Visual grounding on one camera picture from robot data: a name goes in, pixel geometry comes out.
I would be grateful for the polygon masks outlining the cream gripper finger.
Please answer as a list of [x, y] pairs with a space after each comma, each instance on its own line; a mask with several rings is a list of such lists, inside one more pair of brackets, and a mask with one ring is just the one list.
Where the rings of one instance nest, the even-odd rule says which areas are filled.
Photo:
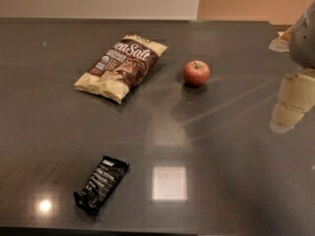
[[270, 128], [283, 134], [295, 127], [315, 105], [315, 70], [302, 68], [297, 73], [286, 74], [274, 107]]
[[286, 31], [282, 32], [277, 38], [273, 39], [269, 48], [276, 52], [288, 52], [292, 30], [293, 27], [290, 27]]

